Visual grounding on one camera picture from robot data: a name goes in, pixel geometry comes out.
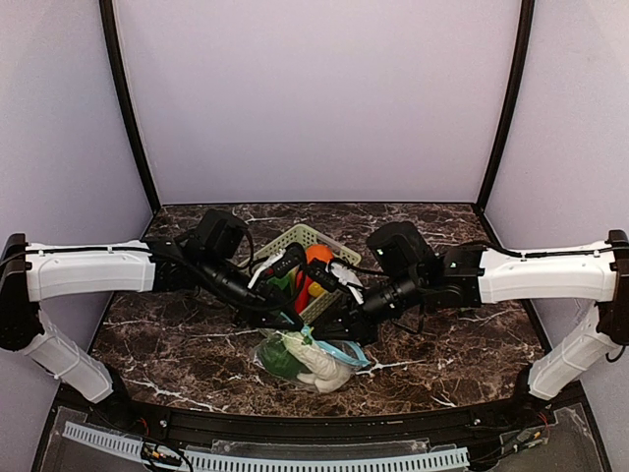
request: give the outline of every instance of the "basket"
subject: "basket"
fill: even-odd
[[[361,261],[361,255],[351,249],[343,246],[341,243],[334,241],[332,238],[325,236],[324,234],[310,228],[306,224],[296,224],[291,229],[286,231],[281,236],[278,236],[273,241],[268,243],[262,249],[254,254],[254,259],[267,258],[279,253],[282,249],[285,249],[291,243],[299,243],[304,246],[304,249],[309,248],[315,244],[324,244],[332,250],[334,256],[343,259],[348,263],[356,266]],[[333,293],[326,292],[316,300],[311,302],[306,309],[300,314],[304,323],[311,323],[316,317],[323,313],[327,307],[332,305],[340,293],[335,291]]]

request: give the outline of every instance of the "marble tabletop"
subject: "marble tabletop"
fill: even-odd
[[[261,248],[306,223],[363,256],[365,239],[388,221],[410,220],[436,251],[486,234],[469,205],[256,204],[166,206],[147,236],[175,236],[197,225],[210,207],[250,225]],[[263,337],[231,324],[233,311],[201,293],[119,293],[92,354],[119,370],[131,396],[178,408],[291,417],[372,416],[484,403],[510,395],[517,373],[543,355],[518,302],[428,315],[424,331],[392,324],[365,351],[372,365],[339,390],[297,389],[252,362]],[[403,320],[410,324],[417,314]]]

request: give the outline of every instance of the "white cable tray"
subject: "white cable tray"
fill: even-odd
[[[140,457],[142,441],[135,438],[106,433],[70,421],[66,422],[63,437],[124,459],[147,463]],[[183,452],[192,462],[195,472],[431,472],[470,465],[466,447],[398,457],[354,460],[271,460],[230,457],[192,450]],[[164,469],[189,471],[185,463],[179,468],[161,464],[159,466]]]

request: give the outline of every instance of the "red object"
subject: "red object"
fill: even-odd
[[[315,244],[306,249],[306,258],[308,260],[308,264],[310,264],[314,259],[319,261],[323,261],[324,263],[329,263],[333,258],[334,254],[327,246],[323,244]],[[295,286],[299,287],[299,284],[302,283],[302,278],[304,277],[304,273],[299,271],[297,272],[297,276],[295,277]],[[302,313],[306,307],[308,306],[308,302],[310,300],[310,294],[308,293],[308,287],[311,286],[313,280],[310,277],[306,277],[306,283],[304,283],[304,288],[300,292],[297,300],[295,300],[295,311],[299,314]]]
[[[299,287],[299,284],[302,283],[302,278],[304,278],[304,273],[302,271],[297,272],[297,276],[295,277],[295,286]],[[297,300],[295,300],[295,311],[299,314],[302,313],[306,307],[308,306],[308,301],[310,299],[310,295],[308,293],[308,287],[313,283],[310,277],[306,277],[306,283],[304,283],[304,288],[300,292]]]

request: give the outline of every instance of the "plastic bag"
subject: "plastic bag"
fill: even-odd
[[[319,393],[340,388],[370,363],[355,342],[317,341],[308,327],[275,331],[255,348],[254,360],[274,376]]]

